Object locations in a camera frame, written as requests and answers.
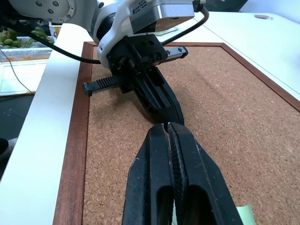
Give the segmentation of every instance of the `wooden frame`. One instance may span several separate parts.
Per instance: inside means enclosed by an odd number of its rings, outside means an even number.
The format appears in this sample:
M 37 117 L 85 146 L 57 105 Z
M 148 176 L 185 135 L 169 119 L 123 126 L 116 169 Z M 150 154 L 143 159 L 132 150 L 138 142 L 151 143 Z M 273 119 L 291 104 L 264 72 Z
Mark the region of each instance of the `wooden frame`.
M 300 112 L 300 102 L 265 74 L 251 65 L 224 43 L 170 43 L 168 46 L 221 47 L 259 80 L 265 83 L 288 104 Z M 83 44 L 82 56 L 92 59 L 94 42 Z M 81 224 L 85 183 L 86 150 L 89 125 L 90 99 L 82 91 L 82 83 L 90 82 L 92 64 L 81 63 L 75 90 L 71 122 L 67 138 L 65 157 L 60 178 L 53 224 Z

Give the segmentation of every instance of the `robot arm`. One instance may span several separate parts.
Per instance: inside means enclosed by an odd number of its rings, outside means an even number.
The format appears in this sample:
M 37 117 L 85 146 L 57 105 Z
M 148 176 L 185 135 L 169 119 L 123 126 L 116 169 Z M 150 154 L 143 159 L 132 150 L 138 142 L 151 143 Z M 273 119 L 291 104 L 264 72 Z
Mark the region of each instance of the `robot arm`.
M 15 16 L 85 28 L 99 43 L 98 58 L 108 68 L 107 54 L 124 36 L 167 30 L 194 17 L 205 0 L 3 0 L 8 20 Z

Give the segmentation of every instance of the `screw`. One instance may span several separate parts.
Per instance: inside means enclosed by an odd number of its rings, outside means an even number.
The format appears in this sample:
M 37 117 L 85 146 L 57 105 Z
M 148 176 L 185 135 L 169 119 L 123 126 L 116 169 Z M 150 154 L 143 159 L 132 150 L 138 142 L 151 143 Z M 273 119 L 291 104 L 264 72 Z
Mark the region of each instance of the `screw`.
M 100 4 L 99 4 L 99 8 L 102 8 L 103 7 L 103 5 L 104 5 L 104 3 L 103 2 L 100 2 Z
M 42 3 L 40 1 L 36 1 L 36 5 L 42 7 Z

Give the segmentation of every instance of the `cork board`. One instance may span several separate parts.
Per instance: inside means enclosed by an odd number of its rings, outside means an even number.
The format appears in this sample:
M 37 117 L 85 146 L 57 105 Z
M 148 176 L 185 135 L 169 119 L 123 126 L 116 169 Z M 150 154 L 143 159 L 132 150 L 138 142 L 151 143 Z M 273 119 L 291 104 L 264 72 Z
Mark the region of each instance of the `cork board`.
M 159 65 L 186 127 L 220 167 L 236 206 L 252 204 L 257 224 L 298 224 L 299 102 L 284 100 L 224 47 L 203 45 Z M 93 81 L 110 75 L 90 69 Z M 121 224 L 128 171 L 153 124 L 134 93 L 119 89 L 95 94 L 89 109 L 82 222 Z

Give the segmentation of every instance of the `white desk surface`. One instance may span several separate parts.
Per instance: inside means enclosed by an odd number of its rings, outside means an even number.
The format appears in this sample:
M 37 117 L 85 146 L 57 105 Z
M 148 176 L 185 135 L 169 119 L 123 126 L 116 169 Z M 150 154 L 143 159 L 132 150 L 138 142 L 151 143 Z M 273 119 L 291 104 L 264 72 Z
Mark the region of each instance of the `white desk surface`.
M 300 25 L 268 15 L 272 21 L 211 13 L 204 26 L 178 41 L 225 42 L 299 99 Z M 56 45 L 81 55 L 84 41 L 91 41 L 87 31 L 64 24 Z M 0 183 L 3 224 L 53 222 L 79 65 L 55 51 L 50 56 Z

